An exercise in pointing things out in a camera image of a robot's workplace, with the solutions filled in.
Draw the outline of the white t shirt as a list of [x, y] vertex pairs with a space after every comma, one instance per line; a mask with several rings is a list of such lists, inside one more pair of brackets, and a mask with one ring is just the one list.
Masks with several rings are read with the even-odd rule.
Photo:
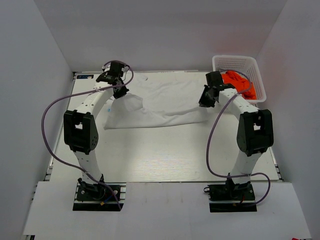
[[138, 73], [129, 92], [107, 101], [100, 116], [104, 129], [160, 128], [205, 122], [208, 110], [199, 106], [206, 82], [200, 72]]

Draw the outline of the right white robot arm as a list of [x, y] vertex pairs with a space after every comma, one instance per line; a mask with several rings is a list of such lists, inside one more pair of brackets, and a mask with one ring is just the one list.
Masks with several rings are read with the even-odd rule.
[[[251, 181], [251, 176], [261, 174], [260, 172], [253, 173], [254, 167], [263, 153], [274, 144], [272, 113], [268, 109], [257, 108], [243, 97], [243, 93], [253, 88], [251, 82], [246, 89], [237, 91], [234, 85], [223, 81], [219, 71], [209, 72], [205, 77], [206, 85], [200, 97], [199, 106], [213, 108], [216, 103], [222, 106], [209, 133], [206, 145], [207, 169], [214, 176], [232, 180], [236, 185], [246, 184]], [[239, 152], [230, 173], [221, 175], [210, 168], [209, 154], [214, 130], [225, 110], [232, 113], [238, 120], [236, 142]]]

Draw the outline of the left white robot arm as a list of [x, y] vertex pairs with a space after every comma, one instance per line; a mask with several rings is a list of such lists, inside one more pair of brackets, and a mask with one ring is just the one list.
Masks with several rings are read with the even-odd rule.
[[120, 61], [111, 61], [104, 66], [103, 73], [96, 79], [92, 92], [74, 110], [67, 110], [63, 115], [64, 142], [78, 160], [82, 171], [81, 182], [96, 185], [103, 182], [95, 148], [99, 134], [96, 118], [105, 103], [111, 98], [121, 98], [129, 91], [122, 77], [130, 67]]

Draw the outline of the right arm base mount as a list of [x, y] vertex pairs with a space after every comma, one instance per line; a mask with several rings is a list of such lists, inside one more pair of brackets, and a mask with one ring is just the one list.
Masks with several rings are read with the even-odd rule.
[[211, 213], [257, 212], [255, 193], [250, 181], [238, 185], [227, 179], [223, 184], [210, 184], [203, 191], [208, 194]]

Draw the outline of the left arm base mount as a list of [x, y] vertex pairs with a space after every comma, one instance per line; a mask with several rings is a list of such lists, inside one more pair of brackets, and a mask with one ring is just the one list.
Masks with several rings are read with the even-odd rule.
[[125, 203], [126, 184], [111, 183], [109, 187], [111, 190], [97, 183], [88, 184], [79, 178], [72, 210], [77, 212], [120, 212], [120, 208]]

